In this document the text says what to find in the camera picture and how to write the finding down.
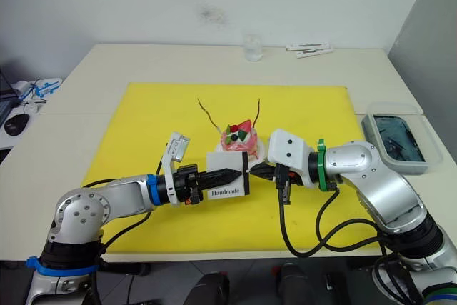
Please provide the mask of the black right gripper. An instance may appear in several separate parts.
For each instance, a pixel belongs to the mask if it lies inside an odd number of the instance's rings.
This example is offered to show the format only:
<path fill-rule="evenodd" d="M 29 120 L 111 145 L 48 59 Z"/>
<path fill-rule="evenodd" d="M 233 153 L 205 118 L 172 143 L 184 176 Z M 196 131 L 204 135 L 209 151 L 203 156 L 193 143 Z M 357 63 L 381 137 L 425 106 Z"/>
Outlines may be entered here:
<path fill-rule="evenodd" d="M 283 205 L 291 204 L 291 187 L 303 186 L 301 176 L 283 164 L 275 167 L 267 163 L 256 164 L 250 174 L 261 179 L 275 181 L 279 200 Z"/>

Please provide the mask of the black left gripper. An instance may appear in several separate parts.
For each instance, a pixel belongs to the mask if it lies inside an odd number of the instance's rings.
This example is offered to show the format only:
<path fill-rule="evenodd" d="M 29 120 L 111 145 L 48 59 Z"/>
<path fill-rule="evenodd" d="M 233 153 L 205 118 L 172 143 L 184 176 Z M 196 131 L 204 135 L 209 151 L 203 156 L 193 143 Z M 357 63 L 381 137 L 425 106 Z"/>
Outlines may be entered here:
<path fill-rule="evenodd" d="M 189 164 L 180 166 L 173 174 L 173 180 L 179 202 L 194 205 L 204 200 L 206 187 L 225 186 L 240 176 L 241 171 L 228 168 L 199 172 L 197 164 Z"/>

